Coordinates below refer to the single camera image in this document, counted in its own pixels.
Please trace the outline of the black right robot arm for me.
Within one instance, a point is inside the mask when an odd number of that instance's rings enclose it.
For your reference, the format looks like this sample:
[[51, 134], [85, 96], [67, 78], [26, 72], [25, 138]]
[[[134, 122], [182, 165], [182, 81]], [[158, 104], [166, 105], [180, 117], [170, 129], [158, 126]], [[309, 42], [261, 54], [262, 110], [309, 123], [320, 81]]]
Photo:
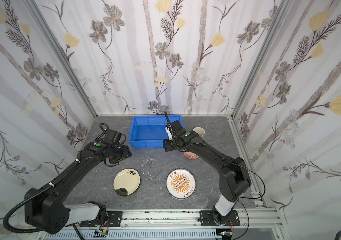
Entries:
[[235, 203], [252, 185], [245, 161], [240, 157], [234, 159], [215, 149], [198, 133], [187, 132], [179, 121], [168, 122], [166, 130], [170, 135], [170, 138], [163, 140], [166, 152], [191, 152], [218, 172], [221, 196], [213, 207], [213, 216], [218, 224], [222, 224], [229, 218]]

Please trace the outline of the cream yellow plate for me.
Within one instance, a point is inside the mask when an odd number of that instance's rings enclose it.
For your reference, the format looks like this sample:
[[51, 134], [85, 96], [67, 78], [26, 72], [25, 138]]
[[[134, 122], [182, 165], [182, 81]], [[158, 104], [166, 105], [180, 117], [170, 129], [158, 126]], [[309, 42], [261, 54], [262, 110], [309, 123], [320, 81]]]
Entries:
[[115, 176], [113, 189], [117, 195], [127, 197], [139, 188], [140, 180], [140, 175], [136, 170], [124, 169]]

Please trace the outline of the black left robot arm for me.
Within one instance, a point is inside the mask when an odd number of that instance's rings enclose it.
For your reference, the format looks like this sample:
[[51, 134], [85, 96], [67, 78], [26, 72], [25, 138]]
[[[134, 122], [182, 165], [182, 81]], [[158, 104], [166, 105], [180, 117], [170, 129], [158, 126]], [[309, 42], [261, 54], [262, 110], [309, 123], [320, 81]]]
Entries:
[[91, 142], [77, 153], [75, 161], [40, 189], [32, 188], [24, 196], [32, 198], [24, 205], [24, 220], [39, 231], [56, 234], [68, 225], [93, 222], [103, 225], [108, 216], [105, 205], [89, 202], [82, 205], [64, 205], [74, 187], [101, 162], [115, 166], [132, 155], [127, 145], [115, 145], [101, 140]]

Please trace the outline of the clear glass plate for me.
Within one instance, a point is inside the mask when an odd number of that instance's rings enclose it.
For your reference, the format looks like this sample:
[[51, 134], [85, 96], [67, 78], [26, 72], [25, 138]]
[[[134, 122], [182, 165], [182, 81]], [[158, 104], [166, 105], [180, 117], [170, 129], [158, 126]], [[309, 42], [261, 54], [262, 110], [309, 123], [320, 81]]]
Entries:
[[154, 157], [146, 158], [141, 165], [142, 174], [147, 180], [156, 179], [160, 174], [160, 170], [159, 161]]

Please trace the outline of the white plate orange sun pattern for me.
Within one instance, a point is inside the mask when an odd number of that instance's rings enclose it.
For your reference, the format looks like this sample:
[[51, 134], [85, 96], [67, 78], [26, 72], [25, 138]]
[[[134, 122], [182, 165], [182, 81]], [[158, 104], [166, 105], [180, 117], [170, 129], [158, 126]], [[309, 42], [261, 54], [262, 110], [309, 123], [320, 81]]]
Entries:
[[191, 197], [196, 190], [196, 180], [186, 169], [171, 171], [166, 177], [166, 189], [175, 199], [184, 200]]

